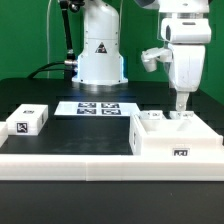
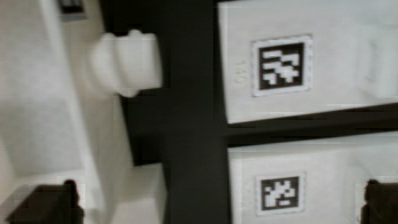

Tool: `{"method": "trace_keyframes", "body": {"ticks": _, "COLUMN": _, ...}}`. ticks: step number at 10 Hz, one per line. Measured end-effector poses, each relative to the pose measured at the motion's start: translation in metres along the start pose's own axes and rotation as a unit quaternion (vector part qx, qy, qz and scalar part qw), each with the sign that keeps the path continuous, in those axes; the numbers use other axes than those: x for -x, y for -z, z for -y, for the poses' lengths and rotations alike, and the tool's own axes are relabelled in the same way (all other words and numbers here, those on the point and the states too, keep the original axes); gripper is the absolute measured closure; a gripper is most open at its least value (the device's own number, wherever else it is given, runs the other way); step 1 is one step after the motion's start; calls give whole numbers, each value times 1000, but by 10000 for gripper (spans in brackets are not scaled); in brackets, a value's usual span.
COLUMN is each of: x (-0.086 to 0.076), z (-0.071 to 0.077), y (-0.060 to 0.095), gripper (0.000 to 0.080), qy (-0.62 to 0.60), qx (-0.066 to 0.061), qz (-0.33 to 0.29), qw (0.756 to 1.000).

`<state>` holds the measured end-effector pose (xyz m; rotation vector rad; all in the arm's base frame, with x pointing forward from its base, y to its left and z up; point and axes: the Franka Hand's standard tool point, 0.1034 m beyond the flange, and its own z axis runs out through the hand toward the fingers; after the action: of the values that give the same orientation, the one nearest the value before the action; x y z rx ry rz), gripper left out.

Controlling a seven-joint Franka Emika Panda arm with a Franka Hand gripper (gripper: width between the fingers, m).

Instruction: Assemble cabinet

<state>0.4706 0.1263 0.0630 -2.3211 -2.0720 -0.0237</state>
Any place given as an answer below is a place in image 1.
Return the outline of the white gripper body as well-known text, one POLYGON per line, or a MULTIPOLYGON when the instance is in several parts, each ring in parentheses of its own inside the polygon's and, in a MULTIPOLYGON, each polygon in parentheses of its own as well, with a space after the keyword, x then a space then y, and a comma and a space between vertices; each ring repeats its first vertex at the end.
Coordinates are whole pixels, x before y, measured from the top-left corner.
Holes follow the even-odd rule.
POLYGON ((195 92, 200 84, 204 59, 204 45, 169 44, 172 62, 169 67, 169 80, 179 92, 195 92))

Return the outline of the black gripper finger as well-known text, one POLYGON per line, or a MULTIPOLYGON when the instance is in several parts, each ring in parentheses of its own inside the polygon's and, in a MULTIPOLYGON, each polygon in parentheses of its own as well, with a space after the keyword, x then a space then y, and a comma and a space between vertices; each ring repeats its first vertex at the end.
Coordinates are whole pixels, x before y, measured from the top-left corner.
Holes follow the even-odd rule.
POLYGON ((187 107, 187 101, 189 98, 189 93, 188 92, 184 92, 183 93, 183 108, 186 109, 187 107))
POLYGON ((176 111, 183 111, 182 93, 177 92, 176 95, 176 111))

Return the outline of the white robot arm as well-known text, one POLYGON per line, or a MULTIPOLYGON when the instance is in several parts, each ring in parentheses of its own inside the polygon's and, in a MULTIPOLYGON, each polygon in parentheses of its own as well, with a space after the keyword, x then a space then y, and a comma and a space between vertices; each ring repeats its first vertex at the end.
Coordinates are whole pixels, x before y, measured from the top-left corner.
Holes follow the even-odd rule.
MULTIPOLYGON (((141 55, 148 72, 162 62, 171 87, 176 90, 176 109, 186 109, 189 94, 198 89, 205 58, 205 45, 211 40, 206 15, 209 0, 134 0, 144 9, 159 12, 157 38, 161 48, 141 55)), ((119 54, 119 15, 103 0, 84 0, 84 49, 78 56, 76 83, 113 86, 125 83, 123 58, 119 54)))

